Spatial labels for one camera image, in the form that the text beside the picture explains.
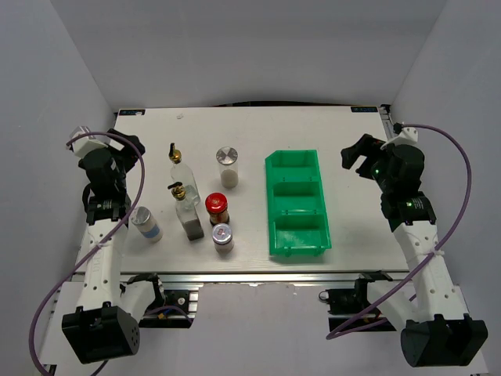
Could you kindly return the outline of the clear oil bottle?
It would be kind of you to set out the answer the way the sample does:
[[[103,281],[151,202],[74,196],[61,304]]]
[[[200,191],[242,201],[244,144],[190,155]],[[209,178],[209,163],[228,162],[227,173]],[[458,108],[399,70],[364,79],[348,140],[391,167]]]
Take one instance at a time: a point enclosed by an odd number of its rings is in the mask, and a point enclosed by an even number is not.
[[[182,153],[174,143],[170,144],[169,160],[172,163],[171,177],[174,182],[181,182],[186,191],[186,199],[193,202],[195,206],[200,203],[200,194],[196,185],[196,180],[192,169],[182,161]]]

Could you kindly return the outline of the dark sauce glass bottle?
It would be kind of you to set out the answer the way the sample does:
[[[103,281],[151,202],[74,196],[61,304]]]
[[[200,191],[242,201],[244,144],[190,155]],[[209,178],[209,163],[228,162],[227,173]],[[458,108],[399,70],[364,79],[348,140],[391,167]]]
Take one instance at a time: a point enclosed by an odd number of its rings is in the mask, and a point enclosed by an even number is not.
[[[188,198],[185,187],[181,182],[175,182],[168,186],[168,189],[175,199],[176,215],[188,240],[193,241],[203,238],[204,230],[196,212],[195,204]]]

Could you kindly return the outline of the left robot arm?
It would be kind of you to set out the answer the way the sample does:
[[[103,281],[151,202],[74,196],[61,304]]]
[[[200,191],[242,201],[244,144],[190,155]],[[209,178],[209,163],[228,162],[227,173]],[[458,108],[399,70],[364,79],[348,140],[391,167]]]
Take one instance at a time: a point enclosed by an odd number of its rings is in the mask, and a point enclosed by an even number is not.
[[[70,150],[78,157],[88,185],[82,194],[89,253],[76,309],[63,316],[62,331],[83,364],[135,355],[139,323],[147,312],[164,307],[158,275],[142,273],[121,283],[122,248],[129,217],[137,202],[128,196],[126,175],[145,153],[137,136],[109,131],[122,145],[99,140],[86,127],[72,134]]]

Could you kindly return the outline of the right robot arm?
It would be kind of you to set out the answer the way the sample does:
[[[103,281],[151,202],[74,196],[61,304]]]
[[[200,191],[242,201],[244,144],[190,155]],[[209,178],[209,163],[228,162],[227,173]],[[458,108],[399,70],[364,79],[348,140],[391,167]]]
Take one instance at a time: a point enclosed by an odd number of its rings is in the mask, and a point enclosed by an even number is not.
[[[447,270],[438,239],[436,216],[420,191],[425,156],[415,146],[385,143],[371,135],[341,151],[349,169],[359,157],[359,176],[381,190],[381,211],[402,249],[416,297],[407,298],[400,284],[386,278],[361,280],[355,306],[378,309],[399,332],[403,356],[412,367],[465,367],[488,337],[485,322],[465,309]]]

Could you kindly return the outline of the left table logo sticker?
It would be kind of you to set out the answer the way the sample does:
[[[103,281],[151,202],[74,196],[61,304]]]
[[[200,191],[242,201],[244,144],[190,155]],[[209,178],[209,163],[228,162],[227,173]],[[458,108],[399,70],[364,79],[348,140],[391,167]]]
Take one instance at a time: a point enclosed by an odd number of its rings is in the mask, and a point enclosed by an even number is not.
[[[145,109],[121,109],[118,112],[119,116],[143,116]]]

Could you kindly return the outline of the table logo sticker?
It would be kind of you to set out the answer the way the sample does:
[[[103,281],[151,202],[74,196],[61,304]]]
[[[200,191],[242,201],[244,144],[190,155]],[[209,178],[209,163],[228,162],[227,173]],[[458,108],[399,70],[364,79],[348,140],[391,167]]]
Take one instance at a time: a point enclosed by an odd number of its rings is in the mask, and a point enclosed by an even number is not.
[[[378,107],[375,106],[351,106],[352,113],[378,113]]]
[[[118,112],[119,116],[143,116],[145,109],[121,109]]]

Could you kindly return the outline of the right table logo sticker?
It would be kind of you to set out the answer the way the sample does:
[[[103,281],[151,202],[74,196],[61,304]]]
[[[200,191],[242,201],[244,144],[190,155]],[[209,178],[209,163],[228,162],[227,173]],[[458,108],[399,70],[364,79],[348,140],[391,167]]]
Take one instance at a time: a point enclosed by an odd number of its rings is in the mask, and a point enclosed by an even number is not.
[[[352,113],[378,113],[378,107],[375,106],[351,106]]]

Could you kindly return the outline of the blue label white jar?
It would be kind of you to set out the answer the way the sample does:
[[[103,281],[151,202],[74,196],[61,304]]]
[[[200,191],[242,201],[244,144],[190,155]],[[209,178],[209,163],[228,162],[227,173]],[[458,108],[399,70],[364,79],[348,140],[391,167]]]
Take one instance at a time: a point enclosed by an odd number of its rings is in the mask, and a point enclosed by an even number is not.
[[[130,222],[138,229],[138,231],[152,243],[158,242],[163,237],[163,231],[159,227],[157,220],[152,212],[143,206],[134,208],[130,215]]]

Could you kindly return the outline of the green divided bin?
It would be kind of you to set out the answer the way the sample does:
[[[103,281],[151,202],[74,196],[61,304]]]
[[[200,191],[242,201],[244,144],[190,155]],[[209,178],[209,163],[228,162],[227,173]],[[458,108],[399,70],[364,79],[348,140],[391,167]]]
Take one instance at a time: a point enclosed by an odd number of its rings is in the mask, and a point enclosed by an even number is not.
[[[317,257],[332,248],[316,150],[277,150],[265,159],[269,255]]]

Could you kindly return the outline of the silver lid spice jar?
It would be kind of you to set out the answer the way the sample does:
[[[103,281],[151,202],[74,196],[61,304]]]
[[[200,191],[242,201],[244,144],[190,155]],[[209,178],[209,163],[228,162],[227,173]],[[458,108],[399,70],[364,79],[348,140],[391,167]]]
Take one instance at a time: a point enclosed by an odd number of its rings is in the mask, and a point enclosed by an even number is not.
[[[235,188],[239,183],[238,152],[230,146],[224,146],[216,152],[221,184],[226,189]]]

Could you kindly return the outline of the red lid sauce jar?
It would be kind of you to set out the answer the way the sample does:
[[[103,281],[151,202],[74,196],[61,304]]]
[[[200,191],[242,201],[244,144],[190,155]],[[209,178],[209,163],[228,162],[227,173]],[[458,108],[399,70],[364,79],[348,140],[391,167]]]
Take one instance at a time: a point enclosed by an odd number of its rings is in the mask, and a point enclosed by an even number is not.
[[[205,208],[212,226],[221,223],[229,224],[228,200],[223,193],[214,192],[209,194],[205,200]]]

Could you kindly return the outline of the small silver lid jar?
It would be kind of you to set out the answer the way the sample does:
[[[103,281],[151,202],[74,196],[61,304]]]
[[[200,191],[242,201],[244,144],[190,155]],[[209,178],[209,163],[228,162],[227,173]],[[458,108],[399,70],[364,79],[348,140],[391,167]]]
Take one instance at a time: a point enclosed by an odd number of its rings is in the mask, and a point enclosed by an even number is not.
[[[219,223],[213,227],[212,240],[214,248],[222,254],[229,253],[234,247],[232,228],[227,223]]]

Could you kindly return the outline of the right aluminium rail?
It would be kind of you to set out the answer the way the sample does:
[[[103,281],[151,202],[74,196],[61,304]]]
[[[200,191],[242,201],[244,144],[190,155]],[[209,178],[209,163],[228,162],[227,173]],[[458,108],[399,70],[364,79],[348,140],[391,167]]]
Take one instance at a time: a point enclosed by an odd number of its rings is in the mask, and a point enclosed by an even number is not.
[[[378,107],[380,118],[384,127],[385,135],[387,139],[395,137],[394,132],[394,122],[391,117],[391,105],[381,104]]]

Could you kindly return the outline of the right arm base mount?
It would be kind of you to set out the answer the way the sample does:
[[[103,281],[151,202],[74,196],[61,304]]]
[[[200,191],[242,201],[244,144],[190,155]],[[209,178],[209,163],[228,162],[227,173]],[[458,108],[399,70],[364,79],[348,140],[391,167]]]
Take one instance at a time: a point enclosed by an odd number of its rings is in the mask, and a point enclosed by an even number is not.
[[[355,299],[354,288],[337,288],[321,291],[319,300],[328,306],[329,331],[333,331],[344,321],[354,316],[363,309],[363,306]],[[348,325],[343,331],[357,328],[361,332],[392,332],[395,328],[381,316],[377,310],[366,314]]]

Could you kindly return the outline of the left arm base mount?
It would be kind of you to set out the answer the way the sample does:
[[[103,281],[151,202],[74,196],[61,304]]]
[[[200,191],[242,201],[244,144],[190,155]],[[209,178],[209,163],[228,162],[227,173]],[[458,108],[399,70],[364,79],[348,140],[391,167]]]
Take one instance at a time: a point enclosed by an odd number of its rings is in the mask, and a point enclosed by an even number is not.
[[[166,290],[165,304],[167,308],[145,316],[140,322],[140,328],[149,329],[189,329],[194,321],[198,288],[188,290]]]

